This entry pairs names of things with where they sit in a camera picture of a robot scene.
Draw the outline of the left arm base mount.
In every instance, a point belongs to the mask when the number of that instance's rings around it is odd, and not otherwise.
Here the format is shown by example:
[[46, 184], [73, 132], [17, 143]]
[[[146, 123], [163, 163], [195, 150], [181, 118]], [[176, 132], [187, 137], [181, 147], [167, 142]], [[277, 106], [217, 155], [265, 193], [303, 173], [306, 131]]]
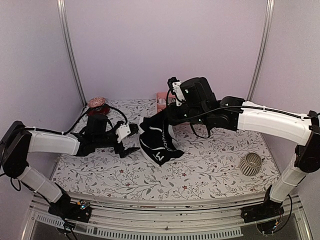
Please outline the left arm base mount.
[[49, 202], [48, 212], [63, 220], [75, 220], [88, 223], [92, 208], [87, 201], [79, 200], [77, 202], [71, 202], [69, 195], [62, 195], [56, 202]]

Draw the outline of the pink divided storage box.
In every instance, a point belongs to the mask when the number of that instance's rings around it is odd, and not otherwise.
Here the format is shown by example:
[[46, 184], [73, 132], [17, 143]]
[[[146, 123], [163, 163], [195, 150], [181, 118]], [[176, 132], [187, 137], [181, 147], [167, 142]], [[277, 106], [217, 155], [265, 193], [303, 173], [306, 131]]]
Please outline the pink divided storage box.
[[167, 92], [157, 92], [155, 95], [156, 112], [159, 113], [166, 108]]

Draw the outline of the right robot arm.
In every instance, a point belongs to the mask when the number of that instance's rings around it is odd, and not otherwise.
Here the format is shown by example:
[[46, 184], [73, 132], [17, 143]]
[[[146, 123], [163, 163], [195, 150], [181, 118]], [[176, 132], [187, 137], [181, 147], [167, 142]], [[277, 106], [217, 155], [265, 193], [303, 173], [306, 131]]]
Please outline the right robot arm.
[[291, 113], [255, 104], [243, 98], [227, 96], [217, 100], [205, 77], [181, 82], [176, 77], [167, 81], [175, 103], [167, 105], [172, 125], [189, 123], [231, 131], [253, 131], [296, 143], [290, 164], [273, 184], [265, 202], [259, 206], [262, 218], [269, 218], [278, 210], [286, 196], [309, 173], [320, 168], [320, 123], [314, 111], [308, 114]]

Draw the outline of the black underwear white lettering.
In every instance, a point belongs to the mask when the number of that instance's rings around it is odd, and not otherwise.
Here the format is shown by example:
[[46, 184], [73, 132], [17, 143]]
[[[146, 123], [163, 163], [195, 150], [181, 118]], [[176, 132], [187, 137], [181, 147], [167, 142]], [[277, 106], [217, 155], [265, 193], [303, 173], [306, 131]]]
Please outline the black underwear white lettering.
[[142, 155], [154, 166], [161, 167], [185, 154], [176, 141], [166, 110], [151, 117], [140, 118], [138, 129]]

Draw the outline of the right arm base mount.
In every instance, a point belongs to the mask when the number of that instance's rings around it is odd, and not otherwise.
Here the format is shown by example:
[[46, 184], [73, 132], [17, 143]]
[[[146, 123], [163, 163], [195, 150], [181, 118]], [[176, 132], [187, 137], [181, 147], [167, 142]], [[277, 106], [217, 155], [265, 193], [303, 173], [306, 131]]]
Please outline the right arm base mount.
[[245, 223], [256, 222], [280, 216], [284, 213], [282, 203], [274, 202], [270, 199], [265, 199], [260, 204], [245, 206], [241, 208], [241, 218]]

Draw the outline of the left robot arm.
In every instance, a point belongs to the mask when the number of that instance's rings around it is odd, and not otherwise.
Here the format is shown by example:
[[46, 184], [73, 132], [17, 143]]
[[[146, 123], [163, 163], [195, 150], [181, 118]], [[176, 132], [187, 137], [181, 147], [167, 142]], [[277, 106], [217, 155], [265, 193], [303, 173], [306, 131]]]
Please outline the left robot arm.
[[67, 154], [86, 157], [96, 149], [113, 148], [115, 154], [125, 158], [138, 151], [138, 147], [125, 148], [123, 139], [139, 131], [135, 123], [129, 123], [127, 117], [112, 124], [108, 118], [111, 107], [88, 108], [81, 117], [87, 116], [86, 126], [79, 132], [69, 129], [58, 132], [49, 129], [27, 127], [21, 121], [15, 121], [0, 141], [0, 166], [3, 174], [17, 179], [42, 195], [63, 216], [74, 213], [74, 205], [69, 202], [69, 195], [63, 192], [42, 173], [31, 167], [27, 161], [30, 153]]

